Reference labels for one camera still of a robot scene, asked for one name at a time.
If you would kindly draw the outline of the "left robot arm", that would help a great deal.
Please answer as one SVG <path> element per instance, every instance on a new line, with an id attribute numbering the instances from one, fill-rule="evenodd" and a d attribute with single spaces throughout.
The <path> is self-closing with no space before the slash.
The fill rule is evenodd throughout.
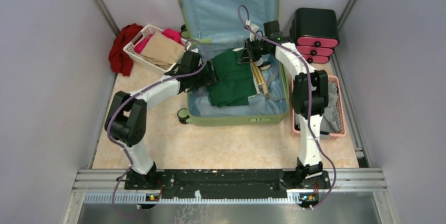
<path id="1" fill-rule="evenodd" d="M 213 63 L 198 52 L 186 51 L 159 80 L 137 91 L 119 91 L 113 96 L 104 128 L 130 162 L 121 177 L 125 189 L 154 189 L 160 174 L 144 143 L 147 113 L 160 103 L 188 91 L 218 82 Z"/>

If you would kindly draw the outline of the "dark green garment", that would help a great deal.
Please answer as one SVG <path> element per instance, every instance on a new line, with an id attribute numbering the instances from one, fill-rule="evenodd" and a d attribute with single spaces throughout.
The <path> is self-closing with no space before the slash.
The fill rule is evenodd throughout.
<path id="1" fill-rule="evenodd" d="M 247 106 L 257 94 L 249 64 L 240 64 L 242 50 L 226 50 L 212 60 L 218 81 L 207 87 L 210 103 L 216 107 Z"/>

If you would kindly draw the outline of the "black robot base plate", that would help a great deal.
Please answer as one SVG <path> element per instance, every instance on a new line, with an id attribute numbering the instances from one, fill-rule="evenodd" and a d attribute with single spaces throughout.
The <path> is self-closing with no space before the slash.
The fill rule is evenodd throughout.
<path id="1" fill-rule="evenodd" d="M 131 170 L 127 190 L 159 190 L 162 199 L 281 199 L 288 189 L 329 189 L 328 172 L 306 181 L 283 169 L 165 169 L 148 176 Z"/>

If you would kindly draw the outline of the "green hard-shell suitcase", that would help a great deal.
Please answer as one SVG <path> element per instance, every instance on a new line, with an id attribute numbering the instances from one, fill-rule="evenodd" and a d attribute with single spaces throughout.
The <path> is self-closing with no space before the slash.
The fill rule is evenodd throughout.
<path id="1" fill-rule="evenodd" d="M 243 47 L 249 34 L 244 29 L 237 13 L 240 5 L 248 8 L 248 17 L 262 25 L 278 18 L 279 0 L 178 0 L 185 27 L 191 38 L 206 46 L 206 57 L 237 47 Z M 288 80 L 285 69 L 272 55 L 264 60 L 272 67 L 264 72 L 268 78 L 270 97 L 251 96 L 246 106 L 213 106 L 206 88 L 191 91 L 187 95 L 187 109 L 192 124 L 197 126 L 238 126 L 278 124 L 287 115 Z"/>

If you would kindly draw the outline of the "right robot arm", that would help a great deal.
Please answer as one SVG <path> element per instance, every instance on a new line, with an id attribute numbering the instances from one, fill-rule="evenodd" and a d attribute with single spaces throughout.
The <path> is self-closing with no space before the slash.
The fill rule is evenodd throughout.
<path id="1" fill-rule="evenodd" d="M 250 20 L 243 24 L 250 33 L 245 41 L 249 59 L 255 62 L 262 55 L 270 54 L 293 78 L 291 105 L 299 120 L 301 143 L 296 173 L 291 182 L 310 188 L 323 173 L 320 127 L 329 103 L 328 74 L 305 60 L 296 45 L 282 35 L 277 21 L 266 23 L 264 36 L 257 33 L 258 26 Z"/>

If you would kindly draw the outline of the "grey garment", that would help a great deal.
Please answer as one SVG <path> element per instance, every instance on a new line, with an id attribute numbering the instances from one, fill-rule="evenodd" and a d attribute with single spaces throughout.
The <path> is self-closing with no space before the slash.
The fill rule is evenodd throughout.
<path id="1" fill-rule="evenodd" d="M 339 94 L 335 83 L 328 84 L 328 95 L 329 102 L 327 108 L 325 108 L 322 121 L 325 119 L 325 121 L 334 128 L 335 133 L 339 133 L 341 131 L 339 113 L 337 110 Z"/>

